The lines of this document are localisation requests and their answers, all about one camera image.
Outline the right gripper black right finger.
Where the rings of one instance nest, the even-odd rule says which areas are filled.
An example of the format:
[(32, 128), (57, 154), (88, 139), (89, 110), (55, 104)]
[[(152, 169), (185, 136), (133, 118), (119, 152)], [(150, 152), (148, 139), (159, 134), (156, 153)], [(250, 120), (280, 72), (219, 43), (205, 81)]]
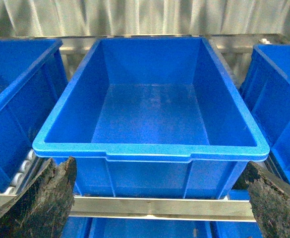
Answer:
[(264, 238), (290, 238), (290, 185), (254, 162), (246, 166), (254, 218)]

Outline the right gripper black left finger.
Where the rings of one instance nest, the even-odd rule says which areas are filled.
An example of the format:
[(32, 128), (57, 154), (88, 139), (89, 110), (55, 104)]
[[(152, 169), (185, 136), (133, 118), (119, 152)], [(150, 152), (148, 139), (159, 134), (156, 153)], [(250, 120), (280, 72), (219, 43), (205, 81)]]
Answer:
[(59, 238), (74, 204), (74, 157), (43, 169), (15, 198), (0, 207), (0, 238)]

